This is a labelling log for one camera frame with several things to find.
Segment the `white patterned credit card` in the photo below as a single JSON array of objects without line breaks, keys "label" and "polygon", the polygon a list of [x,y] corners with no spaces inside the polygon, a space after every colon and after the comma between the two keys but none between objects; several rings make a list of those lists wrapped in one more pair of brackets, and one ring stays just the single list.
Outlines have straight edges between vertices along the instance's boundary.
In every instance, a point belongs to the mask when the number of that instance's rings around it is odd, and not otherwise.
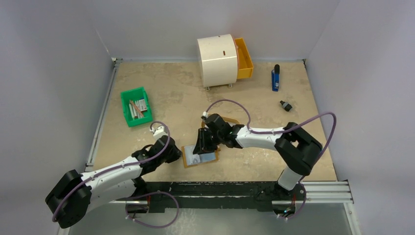
[{"label": "white patterned credit card", "polygon": [[215,153],[206,153],[201,155],[189,155],[186,157],[186,163],[188,166],[198,165],[216,160]]}]

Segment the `yellow leather card holder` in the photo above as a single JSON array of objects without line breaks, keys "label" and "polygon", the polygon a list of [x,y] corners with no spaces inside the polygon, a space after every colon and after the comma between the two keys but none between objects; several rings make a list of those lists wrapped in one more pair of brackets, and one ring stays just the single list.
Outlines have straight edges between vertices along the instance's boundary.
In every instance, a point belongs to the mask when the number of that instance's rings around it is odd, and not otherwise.
[{"label": "yellow leather card holder", "polygon": [[184,168],[213,163],[219,160],[219,148],[214,153],[205,153],[200,155],[193,154],[194,148],[195,145],[185,145],[181,147]]}]

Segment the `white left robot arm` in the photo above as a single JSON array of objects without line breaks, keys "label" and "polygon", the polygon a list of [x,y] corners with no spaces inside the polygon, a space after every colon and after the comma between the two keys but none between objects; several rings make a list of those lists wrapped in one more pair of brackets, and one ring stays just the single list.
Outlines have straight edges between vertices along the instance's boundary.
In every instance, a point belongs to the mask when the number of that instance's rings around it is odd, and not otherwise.
[{"label": "white left robot arm", "polygon": [[148,197],[143,175],[181,156],[174,139],[164,135],[114,165],[84,173],[75,169],[68,171],[45,198],[52,220],[61,228],[68,228],[88,212],[111,201]]}]

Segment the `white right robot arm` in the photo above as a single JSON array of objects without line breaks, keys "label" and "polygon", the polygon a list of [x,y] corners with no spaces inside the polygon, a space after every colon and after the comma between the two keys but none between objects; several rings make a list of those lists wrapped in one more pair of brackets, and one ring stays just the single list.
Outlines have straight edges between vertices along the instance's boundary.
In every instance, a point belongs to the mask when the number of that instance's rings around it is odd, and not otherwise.
[{"label": "white right robot arm", "polygon": [[279,153],[286,163],[275,185],[276,196],[280,199],[287,199],[294,193],[296,184],[310,175],[323,151],[322,144],[294,122],[277,129],[261,129],[231,125],[218,114],[202,120],[205,125],[198,130],[193,154],[213,153],[221,144],[228,148],[255,147]]}]

